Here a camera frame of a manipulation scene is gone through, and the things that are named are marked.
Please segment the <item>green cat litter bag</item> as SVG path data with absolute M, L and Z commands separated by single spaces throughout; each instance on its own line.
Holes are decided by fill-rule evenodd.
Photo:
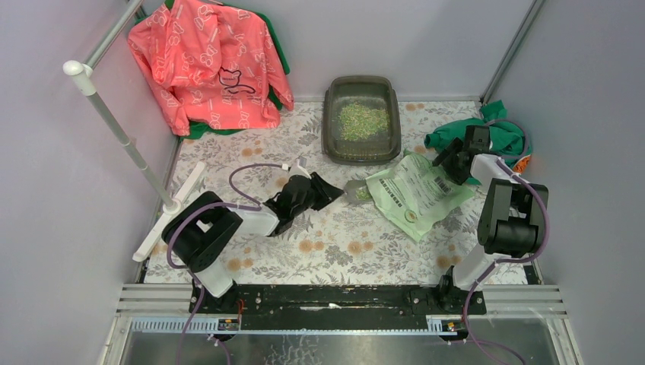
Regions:
M 411 152 L 365 183 L 377 209 L 416 243 L 474 196 L 468 187 L 450 181 L 443 168 Z

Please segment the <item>metal litter scoop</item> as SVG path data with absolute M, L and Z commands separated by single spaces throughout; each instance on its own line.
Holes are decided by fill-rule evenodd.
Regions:
M 350 204 L 361 205 L 373 202 L 373 196 L 370 194 L 365 180 L 350 180 L 343 189 L 345 198 Z

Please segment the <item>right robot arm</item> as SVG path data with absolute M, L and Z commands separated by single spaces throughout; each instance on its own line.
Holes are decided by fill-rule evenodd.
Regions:
M 500 265 L 525 263 L 548 241 L 548 188 L 513 172 L 491 146 L 488 126 L 468 125 L 433 162 L 451 182 L 462 185 L 473 178 L 487 193 L 477 246 L 440 279 L 436 301 L 446 313 L 462 308 L 465 292 L 476 290 Z

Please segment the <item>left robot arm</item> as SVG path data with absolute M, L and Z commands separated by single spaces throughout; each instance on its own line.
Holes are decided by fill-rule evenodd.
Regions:
M 218 257 L 235 235 L 279 236 L 305 211 L 320 211 L 343 194 L 317 173 L 290 176 L 274 197 L 252 206 L 225 203 L 207 191 L 166 225 L 161 238 L 208 292 L 207 303 L 225 313 L 234 307 L 236 293 Z

